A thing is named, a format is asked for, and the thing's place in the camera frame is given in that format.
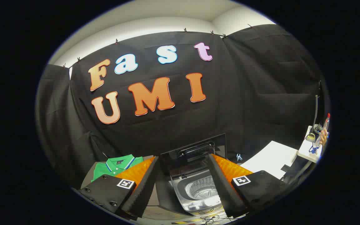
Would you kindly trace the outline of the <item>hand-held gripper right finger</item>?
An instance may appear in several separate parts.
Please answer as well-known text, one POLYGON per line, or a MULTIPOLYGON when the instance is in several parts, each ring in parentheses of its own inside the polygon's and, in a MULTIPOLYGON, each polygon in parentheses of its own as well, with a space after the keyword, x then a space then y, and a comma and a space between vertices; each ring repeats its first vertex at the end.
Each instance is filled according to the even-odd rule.
POLYGON ((289 189, 288 184, 265 170, 251 172, 218 155, 209 153, 206 163, 228 217, 262 211, 289 189))

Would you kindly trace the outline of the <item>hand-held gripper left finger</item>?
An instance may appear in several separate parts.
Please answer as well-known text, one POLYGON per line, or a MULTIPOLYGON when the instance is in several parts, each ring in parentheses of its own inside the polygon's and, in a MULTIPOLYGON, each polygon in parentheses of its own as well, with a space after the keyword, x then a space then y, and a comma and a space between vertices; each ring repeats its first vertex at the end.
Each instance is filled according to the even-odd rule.
POLYGON ((124 219, 141 218, 154 189, 160 157, 151 157, 117 176, 102 175, 79 190, 89 201, 124 219))

